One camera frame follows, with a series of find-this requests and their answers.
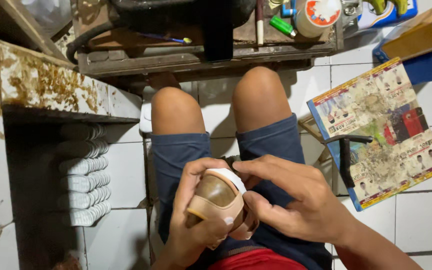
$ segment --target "paper poster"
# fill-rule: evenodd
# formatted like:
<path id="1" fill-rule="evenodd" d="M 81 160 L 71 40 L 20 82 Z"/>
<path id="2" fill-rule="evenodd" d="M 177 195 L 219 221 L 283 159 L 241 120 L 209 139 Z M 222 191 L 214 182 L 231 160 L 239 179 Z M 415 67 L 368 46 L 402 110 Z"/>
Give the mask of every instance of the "paper poster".
<path id="1" fill-rule="evenodd" d="M 362 209 L 432 176 L 432 132 L 399 58 L 308 102 L 324 139 L 372 136 L 350 144 L 351 199 Z M 333 155 L 339 147 L 329 144 Z M 334 158 L 339 165 L 339 156 Z"/>

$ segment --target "stack of white soles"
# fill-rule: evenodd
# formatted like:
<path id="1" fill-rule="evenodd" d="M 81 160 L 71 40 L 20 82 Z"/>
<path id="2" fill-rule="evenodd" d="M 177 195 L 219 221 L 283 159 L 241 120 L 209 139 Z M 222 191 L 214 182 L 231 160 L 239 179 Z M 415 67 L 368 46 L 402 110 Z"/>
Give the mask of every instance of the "stack of white soles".
<path id="1" fill-rule="evenodd" d="M 59 154 L 73 157 L 59 164 L 61 186 L 68 190 L 58 200 L 59 207 L 69 209 L 70 226 L 91 226 L 111 211 L 107 199 L 111 189 L 107 186 L 110 175 L 105 172 L 108 143 L 101 139 L 106 128 L 99 124 L 65 124 L 60 134 L 67 139 L 57 146 Z"/>

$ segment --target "white tile floor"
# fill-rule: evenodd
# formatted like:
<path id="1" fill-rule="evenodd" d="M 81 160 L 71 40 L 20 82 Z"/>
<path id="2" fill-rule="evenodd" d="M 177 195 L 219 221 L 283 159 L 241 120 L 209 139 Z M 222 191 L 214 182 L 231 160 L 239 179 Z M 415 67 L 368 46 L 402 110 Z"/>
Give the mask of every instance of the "white tile floor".
<path id="1" fill-rule="evenodd" d="M 432 7 L 429 0 L 418 3 L 420 12 Z M 306 101 L 377 65 L 371 51 L 390 30 L 382 29 L 346 40 L 344 52 L 316 59 L 315 66 L 307 71 L 281 72 L 291 110 L 299 118 L 309 115 Z M 211 134 L 214 157 L 239 154 L 231 113 L 231 94 L 237 82 L 238 78 L 229 78 L 183 85 L 186 92 L 199 100 L 206 129 Z M 417 85 L 415 90 L 432 130 L 432 82 Z M 145 97 L 150 98 L 151 94 L 147 91 Z M 323 146 L 307 133 L 300 136 L 306 163 L 323 171 L 328 184 L 350 212 L 408 252 L 423 269 L 432 270 L 432 178 L 363 212 L 356 212 L 340 177 L 339 180 L 332 179 L 335 170 L 332 162 L 318 163 Z M 138 269 L 146 269 L 149 265 L 147 214 L 143 209 L 135 209 L 146 194 L 144 168 L 141 167 L 143 140 L 137 125 L 113 126 L 106 138 L 112 143 L 108 155 L 111 156 L 113 151 L 118 153 L 114 156 L 116 164 L 108 168 L 122 179 L 111 182 L 111 203 L 118 210 L 112 210 L 94 227 L 84 229 L 88 268 L 128 269 L 137 265 Z M 146 147 L 150 152 L 149 141 Z M 152 181 L 154 174 L 148 171 L 147 177 Z M 155 222 L 152 217 L 151 237 L 155 236 Z M 327 244 L 326 248 L 335 255 L 333 268 L 346 269 L 332 245 Z"/>

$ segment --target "green lighter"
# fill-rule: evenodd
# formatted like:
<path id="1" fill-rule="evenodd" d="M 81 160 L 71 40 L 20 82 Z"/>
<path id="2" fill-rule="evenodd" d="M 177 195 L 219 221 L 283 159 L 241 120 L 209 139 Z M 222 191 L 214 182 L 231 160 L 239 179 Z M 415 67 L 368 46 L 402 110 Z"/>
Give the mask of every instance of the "green lighter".
<path id="1" fill-rule="evenodd" d="M 291 24 L 281 20 L 281 18 L 276 17 L 276 15 L 271 18 L 271 21 L 269 21 L 269 24 L 272 25 L 274 28 L 278 29 L 285 35 L 290 35 L 292 38 L 296 36 L 296 31 L 294 31 L 293 26 Z"/>

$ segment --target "navy blue shorts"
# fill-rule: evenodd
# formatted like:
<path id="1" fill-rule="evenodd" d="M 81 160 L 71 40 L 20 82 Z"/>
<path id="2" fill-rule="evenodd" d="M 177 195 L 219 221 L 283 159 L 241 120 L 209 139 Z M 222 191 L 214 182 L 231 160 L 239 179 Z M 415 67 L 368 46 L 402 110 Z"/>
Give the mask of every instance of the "navy blue shorts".
<path id="1" fill-rule="evenodd" d="M 244 133 L 236 133 L 239 153 L 243 161 L 271 154 L 295 163 L 304 164 L 303 148 L 298 133 L 296 115 Z M 171 213 L 176 189 L 187 162 L 211 157 L 209 134 L 188 133 L 152 135 L 153 162 L 160 201 L 159 235 L 168 240 Z M 264 196 L 271 204 L 285 207 L 293 198 L 268 180 L 263 180 L 252 191 Z M 308 242 L 284 236 L 261 222 L 250 240 L 238 241 L 228 237 L 214 251 L 205 249 L 190 268 L 206 269 L 222 259 L 227 251 L 247 246 L 261 246 L 293 259 L 310 270 L 332 269 L 332 256 L 321 242 Z"/>

